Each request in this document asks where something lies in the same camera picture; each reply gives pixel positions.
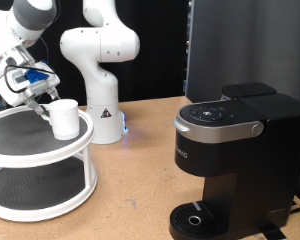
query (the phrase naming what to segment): coffee maker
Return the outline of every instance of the coffee maker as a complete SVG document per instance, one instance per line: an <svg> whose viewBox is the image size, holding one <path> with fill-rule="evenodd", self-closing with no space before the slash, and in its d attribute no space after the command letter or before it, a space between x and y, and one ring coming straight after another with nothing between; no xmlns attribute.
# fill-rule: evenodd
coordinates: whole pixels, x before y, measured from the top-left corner
<svg viewBox="0 0 300 240"><path fill-rule="evenodd" d="M235 240L287 223L300 174L300 102L260 83L179 109L175 162L205 177L170 215L175 240Z"/></svg>

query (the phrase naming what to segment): cup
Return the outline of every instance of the cup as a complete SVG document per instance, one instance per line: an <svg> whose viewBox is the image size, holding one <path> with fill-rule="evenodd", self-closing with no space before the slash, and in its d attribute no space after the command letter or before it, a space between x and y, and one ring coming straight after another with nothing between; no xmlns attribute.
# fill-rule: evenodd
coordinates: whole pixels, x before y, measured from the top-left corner
<svg viewBox="0 0 300 240"><path fill-rule="evenodd" d="M76 138L80 133L78 102L72 99L61 99L48 105L50 125L54 137L58 140Z"/></svg>

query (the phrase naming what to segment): blue gripper part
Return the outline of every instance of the blue gripper part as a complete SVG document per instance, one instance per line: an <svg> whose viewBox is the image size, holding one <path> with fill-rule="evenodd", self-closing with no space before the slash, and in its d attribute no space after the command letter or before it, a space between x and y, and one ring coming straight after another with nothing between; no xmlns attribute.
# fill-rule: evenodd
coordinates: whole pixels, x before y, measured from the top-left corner
<svg viewBox="0 0 300 240"><path fill-rule="evenodd" d="M38 72L37 70L34 69L28 70L25 74L31 84L40 81L42 79L47 79L49 77L48 74Z"/></svg>

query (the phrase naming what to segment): table surface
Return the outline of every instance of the table surface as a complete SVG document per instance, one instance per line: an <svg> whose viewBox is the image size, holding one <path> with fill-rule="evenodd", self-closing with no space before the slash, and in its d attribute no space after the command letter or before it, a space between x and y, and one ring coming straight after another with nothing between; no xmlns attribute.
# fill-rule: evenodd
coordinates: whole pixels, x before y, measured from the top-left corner
<svg viewBox="0 0 300 240"><path fill-rule="evenodd" d="M77 209L54 219L17 223L0 219L0 239L154 239L171 240L171 211L200 200L204 178L174 163L175 128L171 121L186 97L120 103L129 133L110 145L91 145L98 184ZM300 240L300 212L281 228ZM248 240L265 240L262 234Z"/></svg>

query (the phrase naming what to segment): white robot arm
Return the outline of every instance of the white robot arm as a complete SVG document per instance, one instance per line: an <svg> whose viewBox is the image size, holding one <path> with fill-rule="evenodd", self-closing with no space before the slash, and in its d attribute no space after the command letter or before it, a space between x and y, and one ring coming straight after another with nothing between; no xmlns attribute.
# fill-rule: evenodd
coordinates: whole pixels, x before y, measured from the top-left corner
<svg viewBox="0 0 300 240"><path fill-rule="evenodd" d="M44 92L59 98L55 86L60 80L46 63L36 63L26 48L36 43L55 16L54 0L14 0L10 11L0 11L0 94L10 105L25 103L39 115L44 109L34 98Z"/></svg>
<svg viewBox="0 0 300 240"><path fill-rule="evenodd" d="M83 15L93 28L76 28L63 33L63 56L82 73L87 93L87 110L94 122L93 143L109 144L124 135L123 113L118 108L118 80L102 69L101 62L133 60L139 53L137 34L119 19L115 0L83 0Z"/></svg>

